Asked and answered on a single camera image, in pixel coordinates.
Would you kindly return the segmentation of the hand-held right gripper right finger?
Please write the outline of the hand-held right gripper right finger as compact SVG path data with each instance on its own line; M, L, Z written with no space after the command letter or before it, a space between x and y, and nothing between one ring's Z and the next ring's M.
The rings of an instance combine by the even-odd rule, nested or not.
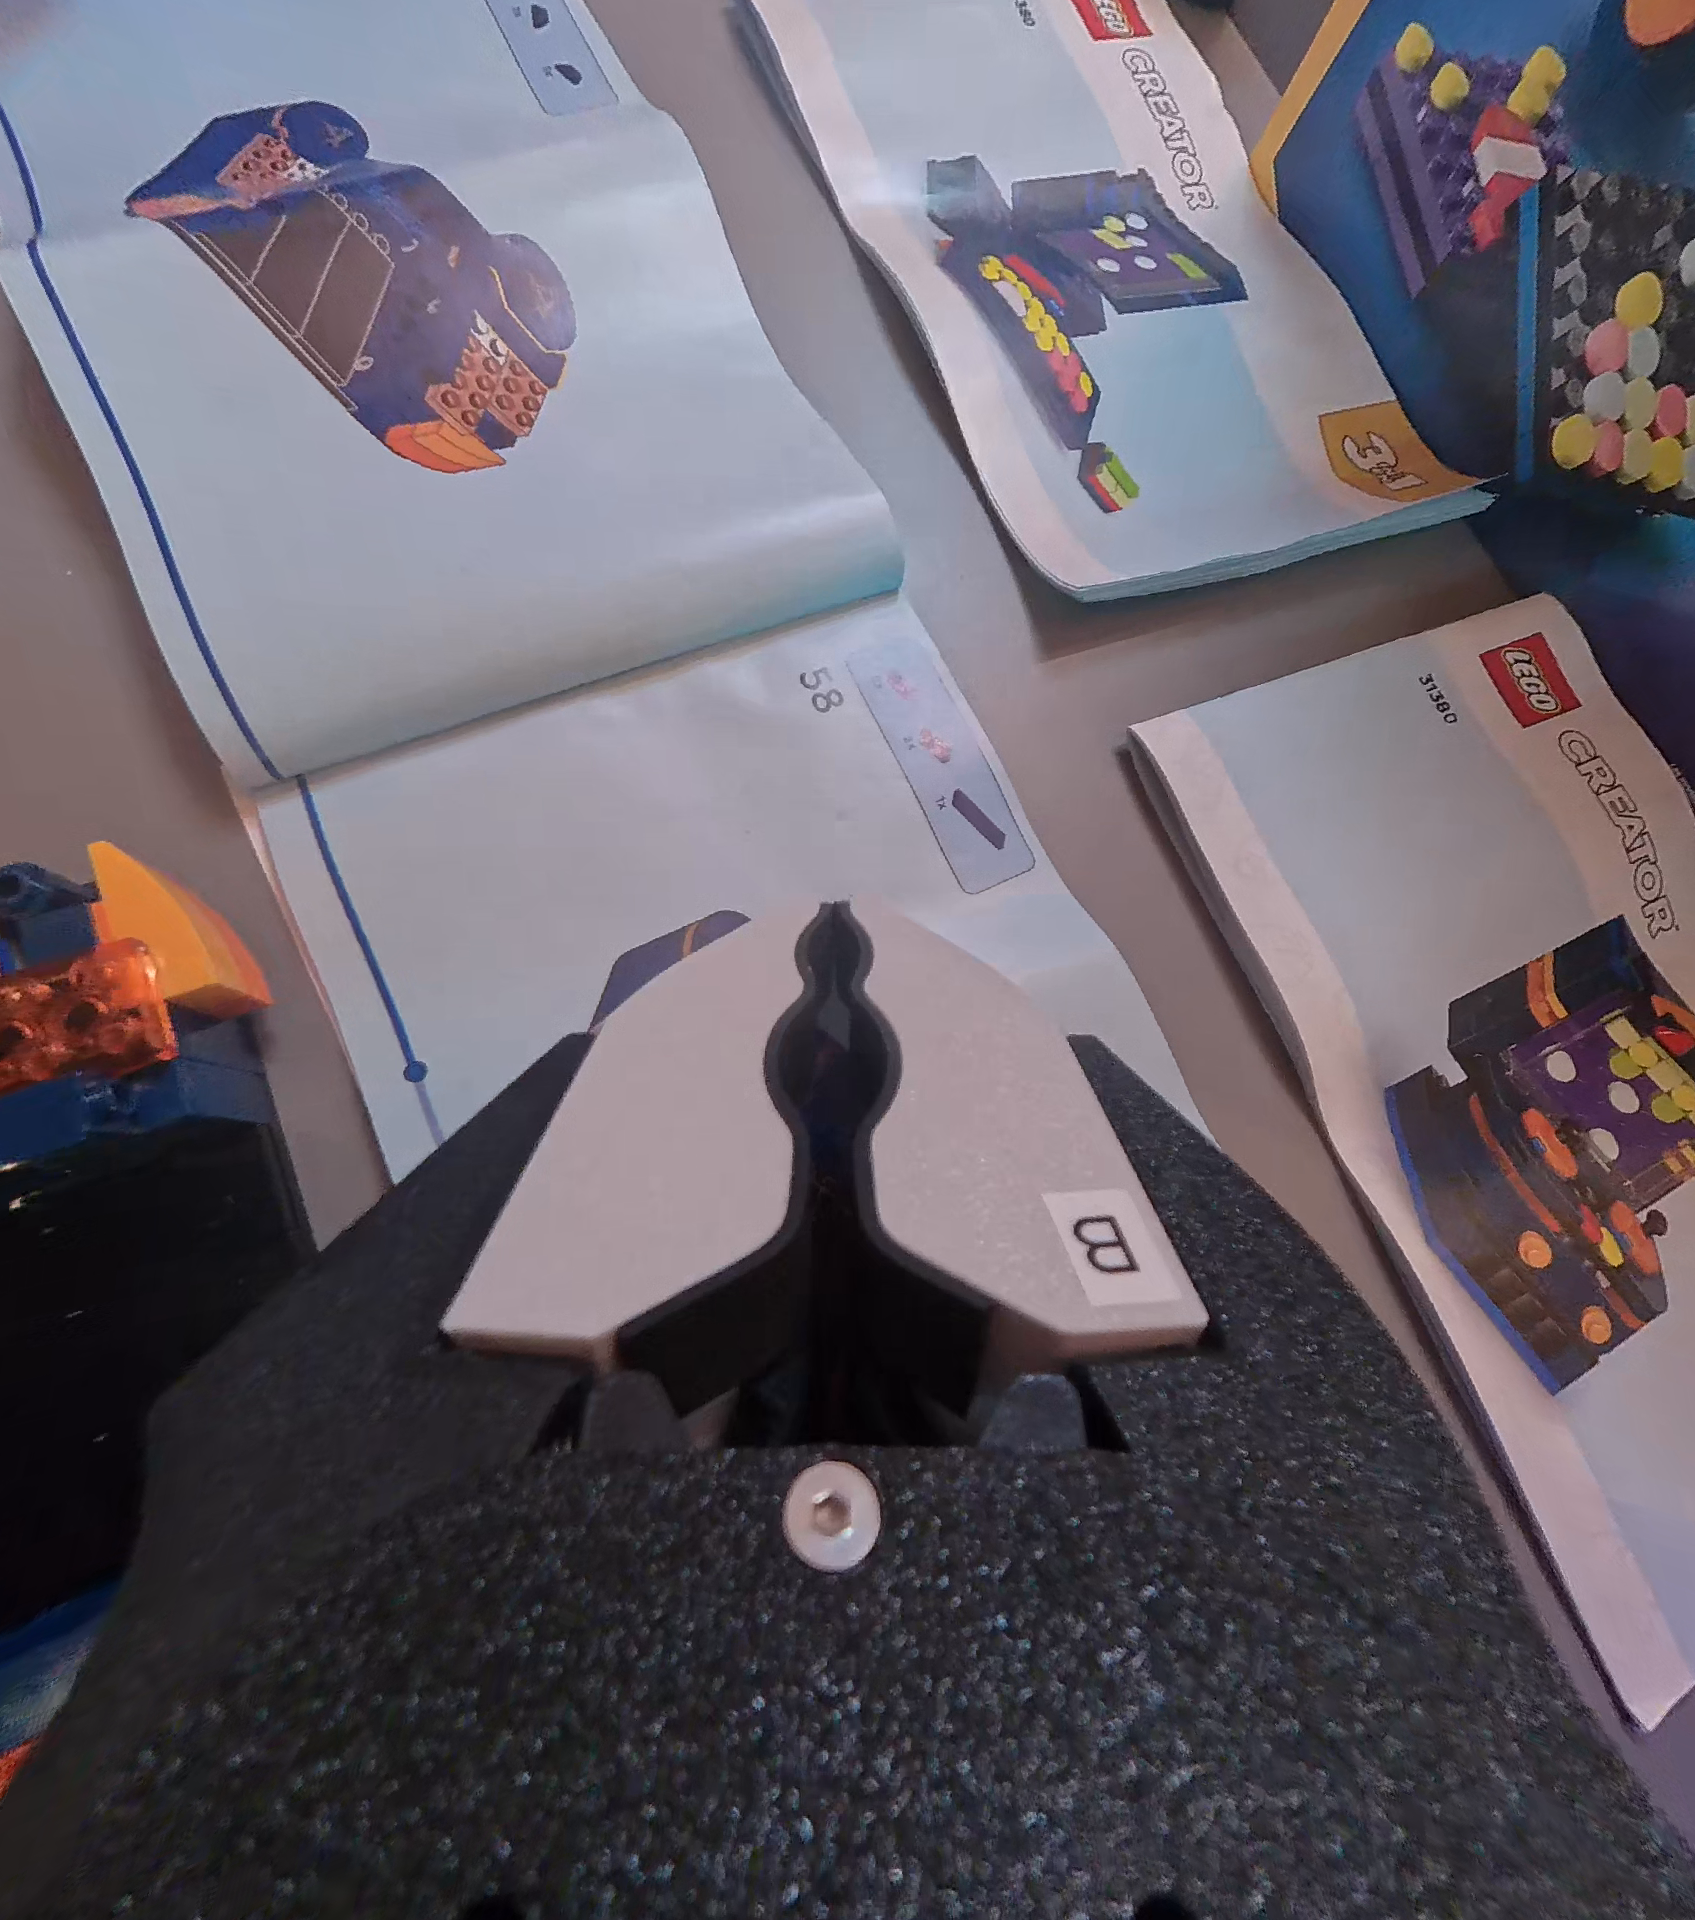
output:
M896 907L844 904L887 1059L857 1144L883 1360L968 1417L1023 1373L1210 1325L1076 1050L1027 991Z

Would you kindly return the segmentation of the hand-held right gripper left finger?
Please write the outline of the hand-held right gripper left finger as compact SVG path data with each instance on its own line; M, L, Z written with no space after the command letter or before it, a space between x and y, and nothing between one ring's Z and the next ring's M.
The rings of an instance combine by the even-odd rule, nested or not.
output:
M439 1322L452 1345L648 1373L678 1413L802 1356L813 1157L780 1050L821 918L717 910L619 954Z

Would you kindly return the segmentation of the blue orange brick model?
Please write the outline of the blue orange brick model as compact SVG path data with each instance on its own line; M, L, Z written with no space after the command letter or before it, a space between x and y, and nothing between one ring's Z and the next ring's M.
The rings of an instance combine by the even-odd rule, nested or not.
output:
M89 858L0 868L0 1798L128 1565L153 1405L312 1254L258 960Z

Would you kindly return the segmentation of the instruction booklet arcade machine cover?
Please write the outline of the instruction booklet arcade machine cover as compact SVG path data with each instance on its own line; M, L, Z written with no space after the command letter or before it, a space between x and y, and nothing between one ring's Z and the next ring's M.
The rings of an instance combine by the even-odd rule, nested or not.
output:
M1148 794L1627 1718L1695 1692L1695 796L1528 597L1148 718Z

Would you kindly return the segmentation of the open instruction booklet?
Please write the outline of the open instruction booklet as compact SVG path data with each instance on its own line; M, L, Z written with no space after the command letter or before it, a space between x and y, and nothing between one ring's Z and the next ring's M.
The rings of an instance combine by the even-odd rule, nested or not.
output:
M586 4L0 4L0 284L396 1180L798 895L1199 1118Z

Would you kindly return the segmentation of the instruction booklet purple model cover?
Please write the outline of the instruction booklet purple model cover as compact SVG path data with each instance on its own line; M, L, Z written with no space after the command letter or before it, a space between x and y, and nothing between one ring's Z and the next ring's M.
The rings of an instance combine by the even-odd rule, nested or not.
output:
M1053 587L1187 589L1484 511L1266 209L1169 4L736 12Z

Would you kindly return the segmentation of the toy brick set box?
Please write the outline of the toy brick set box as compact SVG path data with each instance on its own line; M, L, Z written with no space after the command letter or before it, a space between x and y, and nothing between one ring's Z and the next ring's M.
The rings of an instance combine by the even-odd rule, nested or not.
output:
M1695 2L1330 4L1251 161L1695 810Z

